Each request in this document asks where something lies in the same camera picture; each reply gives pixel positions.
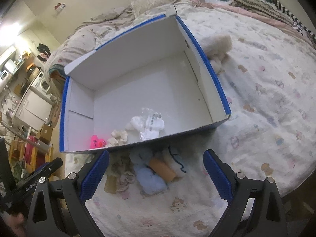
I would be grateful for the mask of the person's left hand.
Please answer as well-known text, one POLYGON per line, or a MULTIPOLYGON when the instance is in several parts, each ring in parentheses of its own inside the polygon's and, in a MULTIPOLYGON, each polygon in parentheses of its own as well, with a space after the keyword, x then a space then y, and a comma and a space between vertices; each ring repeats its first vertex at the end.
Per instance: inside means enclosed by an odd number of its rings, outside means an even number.
POLYGON ((26 230, 24 228, 25 217, 22 213, 17 215, 8 215, 4 217, 4 222, 10 228, 14 236, 25 237, 26 230))

